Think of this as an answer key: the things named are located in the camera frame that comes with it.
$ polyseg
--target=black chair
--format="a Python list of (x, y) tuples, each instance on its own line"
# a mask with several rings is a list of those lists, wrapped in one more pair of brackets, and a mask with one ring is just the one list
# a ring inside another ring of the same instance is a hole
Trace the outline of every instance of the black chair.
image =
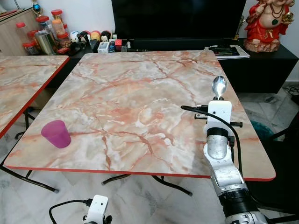
[[(274, 139), (285, 135), (284, 141)], [(261, 142), (276, 171), (270, 182), (246, 182), (258, 208), (293, 214), (269, 223), (299, 220), (299, 112), (290, 126)]]

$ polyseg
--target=red table edge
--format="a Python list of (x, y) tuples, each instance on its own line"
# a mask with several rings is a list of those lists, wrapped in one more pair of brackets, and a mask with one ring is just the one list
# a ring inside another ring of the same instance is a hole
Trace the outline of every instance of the red table edge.
[[(35, 167), (15, 167), (4, 165), (10, 169), (23, 169), (23, 170), (40, 170), (40, 171), (61, 171), (61, 172), (80, 172), (80, 173), (103, 173), (103, 174), (130, 174), (130, 175), (153, 175), (153, 176), (172, 176), (172, 177), (191, 177), (191, 178), (205, 178), (210, 179), (211, 176), (207, 175), (190, 175), (190, 174), (164, 174), (164, 173), (150, 173), (150, 172), (134, 172), (134, 171), (114, 171), (114, 170), (94, 170), (94, 169), (62, 169), (62, 168), (35, 168)], [(273, 178), (244, 178), (246, 181), (268, 182), (275, 179)]]
[(21, 110), (10, 120), (10, 122), (5, 126), (5, 128), (0, 132), (0, 138), (9, 130), (9, 128), (16, 122), (16, 120), (21, 116), (21, 114), (26, 110), (28, 106), (36, 99), (36, 97), (41, 93), (41, 91), (51, 82), (51, 80), (57, 75), (57, 73), (65, 66), (70, 60), (67, 57), (66, 60), (59, 66), (59, 68), (50, 76), (50, 78), (41, 86), (41, 88), (32, 96), (32, 98), (21, 108)]

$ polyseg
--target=white wall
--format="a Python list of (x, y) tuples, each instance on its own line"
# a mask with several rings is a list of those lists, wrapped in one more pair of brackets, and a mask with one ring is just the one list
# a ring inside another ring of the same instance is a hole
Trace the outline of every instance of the white wall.
[[(20, 7), (28, 8), (32, 6), (30, 0), (17, 0)], [(44, 8), (44, 14), (52, 18), (51, 10), (60, 8), (63, 10), (64, 21), (68, 24), (69, 31), (77, 30), (115, 30), (113, 10), (111, 0), (38, 0), (38, 3)], [(249, 15), (251, 6), (257, 3), (257, 0), (247, 0), (243, 15), (245, 18)], [(0, 0), (0, 4), (5, 9), (15, 9), (14, 0)], [(287, 35), (281, 36), (281, 43), (287, 47), (293, 54), (299, 57), (299, 2), (297, 2), (291, 11), (295, 14), (295, 22), (289, 26)], [(240, 29), (240, 37), (246, 37), (244, 30), (247, 23)], [(299, 63), (289, 75), (287, 81), (299, 82)]]
[[(32, 7), (31, 0), (17, 0), (21, 8)], [(114, 31), (114, 17), (111, 0), (38, 0), (44, 15), (52, 19), (53, 9), (62, 9), (64, 23), (69, 31), (103, 30)], [(0, 0), (5, 9), (16, 9), (14, 0)]]

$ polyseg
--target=metal table leg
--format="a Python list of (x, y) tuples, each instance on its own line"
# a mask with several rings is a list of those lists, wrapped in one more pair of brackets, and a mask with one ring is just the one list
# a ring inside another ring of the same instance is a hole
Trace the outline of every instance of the metal table leg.
[(111, 177), (105, 181), (102, 182), (102, 185), (105, 185), (106, 183), (109, 183), (111, 181), (116, 181), (116, 180), (119, 180), (119, 179), (122, 179), (122, 178), (126, 178), (130, 176), (130, 174), (123, 174), (123, 175), (119, 175), (119, 176), (115, 176), (115, 177)]
[(16, 177), (16, 178), (19, 178), (19, 179), (21, 179), (21, 180), (23, 180), (23, 181), (26, 181), (26, 182), (28, 182), (28, 183), (35, 184), (35, 185), (37, 185), (37, 186), (39, 186), (39, 187), (45, 188), (45, 189), (50, 190), (50, 191), (53, 191), (53, 192), (55, 192), (55, 193), (58, 193), (58, 192), (59, 192), (58, 189), (55, 189), (55, 188), (50, 187), (50, 186), (48, 186), (48, 185), (46, 185), (46, 184), (43, 184), (43, 183), (40, 183), (40, 182), (37, 182), (37, 181), (34, 181), (34, 180), (29, 179), (29, 175), (31, 174), (32, 170), (28, 171), (28, 173), (26, 174), (26, 177), (24, 177), (24, 176), (22, 176), (22, 175), (20, 175), (20, 174), (15, 173), (15, 172), (12, 171), (12, 170), (6, 168), (6, 167), (4, 167), (4, 166), (3, 166), (3, 165), (4, 165), (4, 161), (5, 161), (5, 159), (8, 157), (8, 155), (10, 154), (10, 152), (13, 150), (13, 148), (9, 151), (9, 153), (7, 154), (7, 156), (4, 158), (4, 160), (3, 160), (2, 163), (0, 164), (0, 170), (3, 170), (4, 172), (6, 172), (6, 173), (8, 173), (8, 174), (10, 174), (10, 175), (12, 175), (12, 176), (14, 176), (14, 177)]
[(173, 184), (173, 183), (166, 182), (166, 181), (164, 180), (164, 176), (161, 176), (161, 179), (160, 179), (159, 177), (157, 177), (157, 176), (152, 176), (152, 177), (153, 177), (156, 181), (158, 181), (159, 183), (164, 184), (164, 185), (166, 185), (166, 186), (168, 186), (168, 187), (171, 187), (171, 188), (180, 190), (180, 191), (184, 192), (185, 194), (189, 195), (190, 197), (193, 195), (192, 192), (186, 190), (185, 188), (182, 188), (182, 187), (180, 187), (180, 186), (178, 186), (178, 185), (175, 185), (175, 184)]
[[(130, 174), (123, 174), (123, 175), (119, 175), (119, 176), (111, 177), (111, 178), (109, 178), (109, 179), (103, 181), (103, 182), (102, 182), (102, 185), (105, 185), (105, 184), (107, 184), (107, 183), (109, 183), (109, 182), (111, 182), (111, 181), (116, 181), (116, 180), (119, 180), (119, 179), (122, 179), (122, 178), (126, 178), (126, 177), (128, 177), (128, 176), (130, 176)], [(156, 181), (158, 181), (159, 183), (161, 183), (161, 184), (164, 184), (164, 185), (166, 185), (166, 186), (168, 186), (168, 187), (171, 187), (171, 188), (180, 190), (180, 191), (184, 192), (185, 194), (187, 194), (187, 195), (189, 195), (189, 196), (192, 196), (192, 195), (193, 195), (192, 192), (186, 190), (185, 188), (182, 188), (182, 187), (180, 187), (180, 186), (178, 186), (178, 185), (175, 185), (175, 184), (173, 184), (173, 183), (166, 182), (166, 181), (164, 180), (164, 176), (161, 176), (161, 179), (160, 179), (159, 177), (157, 177), (157, 176), (152, 176), (152, 177), (153, 177)]]
[[(28, 113), (28, 108), (24, 111), (23, 113), (25, 115), (25, 127), (26, 127), (26, 130), (29, 128), (29, 118), (34, 120), (35, 117), (33, 117), (32, 115), (30, 115)], [(20, 133), (17, 133), (14, 137), (14, 139), (18, 139), (20, 135), (23, 135), (25, 132), (20, 132)]]

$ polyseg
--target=gold decoration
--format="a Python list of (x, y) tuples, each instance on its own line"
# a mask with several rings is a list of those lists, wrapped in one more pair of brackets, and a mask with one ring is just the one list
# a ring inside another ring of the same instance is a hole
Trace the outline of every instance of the gold decoration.
[(288, 12), (287, 14), (284, 14), (282, 16), (282, 22), (293, 22), (294, 21), (294, 14), (291, 12)]

